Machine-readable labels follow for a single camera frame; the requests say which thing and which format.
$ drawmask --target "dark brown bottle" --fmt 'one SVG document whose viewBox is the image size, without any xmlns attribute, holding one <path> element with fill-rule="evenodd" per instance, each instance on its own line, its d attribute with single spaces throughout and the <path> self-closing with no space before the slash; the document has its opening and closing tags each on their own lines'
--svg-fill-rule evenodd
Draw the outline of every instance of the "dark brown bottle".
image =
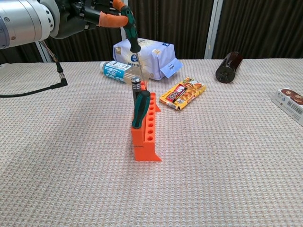
<svg viewBox="0 0 303 227">
<path fill-rule="evenodd" d="M 240 66 L 243 57 L 238 52 L 230 52 L 216 71 L 216 78 L 221 83 L 227 84 L 233 81 L 237 68 Z"/>
</svg>

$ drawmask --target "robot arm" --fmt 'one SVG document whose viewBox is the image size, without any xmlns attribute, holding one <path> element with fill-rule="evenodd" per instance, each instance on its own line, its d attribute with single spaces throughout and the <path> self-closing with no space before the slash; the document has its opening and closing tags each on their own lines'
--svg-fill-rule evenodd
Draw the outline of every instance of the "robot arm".
<svg viewBox="0 0 303 227">
<path fill-rule="evenodd" d="M 0 0 L 0 49 L 63 39 L 96 26 L 122 27 L 120 0 Z"/>
</svg>

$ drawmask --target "snack package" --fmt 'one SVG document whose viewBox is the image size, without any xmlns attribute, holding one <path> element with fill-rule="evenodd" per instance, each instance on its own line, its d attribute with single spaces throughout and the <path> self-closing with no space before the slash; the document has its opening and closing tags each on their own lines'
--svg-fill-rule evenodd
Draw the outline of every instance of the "snack package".
<svg viewBox="0 0 303 227">
<path fill-rule="evenodd" d="M 160 97 L 160 102 L 176 110 L 182 110 L 194 98 L 206 90 L 206 85 L 187 77 Z"/>
<path fill-rule="evenodd" d="M 272 97 L 280 109 L 291 118 L 303 126 L 303 96 L 293 91 L 291 88 L 279 89 Z"/>
<path fill-rule="evenodd" d="M 150 79 L 170 78 L 182 68 L 175 56 L 174 45 L 142 38 L 138 38 L 138 44 L 141 46 L 138 52 L 140 64 L 149 73 Z M 115 61 L 139 67 L 137 56 L 130 48 L 127 39 L 115 44 L 113 57 Z"/>
</svg>

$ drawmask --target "dark curtain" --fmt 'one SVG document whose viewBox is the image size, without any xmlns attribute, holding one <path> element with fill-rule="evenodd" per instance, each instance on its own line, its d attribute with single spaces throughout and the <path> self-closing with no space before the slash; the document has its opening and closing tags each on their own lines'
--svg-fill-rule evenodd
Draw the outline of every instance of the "dark curtain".
<svg viewBox="0 0 303 227">
<path fill-rule="evenodd" d="M 140 38 L 174 44 L 179 59 L 204 58 L 213 0 L 129 0 Z"/>
<path fill-rule="evenodd" d="M 224 0 L 213 58 L 303 58 L 302 20 L 302 0 Z"/>
<path fill-rule="evenodd" d="M 119 28 L 98 27 L 65 39 L 48 38 L 45 42 L 60 61 L 108 61 L 113 45 L 121 41 Z"/>
<path fill-rule="evenodd" d="M 0 64 L 42 62 L 35 43 L 0 50 Z"/>
</svg>

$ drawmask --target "tissue package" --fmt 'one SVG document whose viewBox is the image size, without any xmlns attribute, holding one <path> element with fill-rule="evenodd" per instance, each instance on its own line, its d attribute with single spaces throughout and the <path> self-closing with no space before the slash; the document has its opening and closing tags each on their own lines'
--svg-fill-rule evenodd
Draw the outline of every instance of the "tissue package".
<svg viewBox="0 0 303 227">
<path fill-rule="evenodd" d="M 138 53 L 140 64 L 149 73 L 150 79 L 170 78 L 182 68 L 181 62 L 176 58 L 174 45 L 142 38 L 138 38 L 138 44 L 141 46 Z M 138 67 L 137 56 L 130 48 L 127 39 L 115 44 L 113 57 L 115 61 Z"/>
</svg>

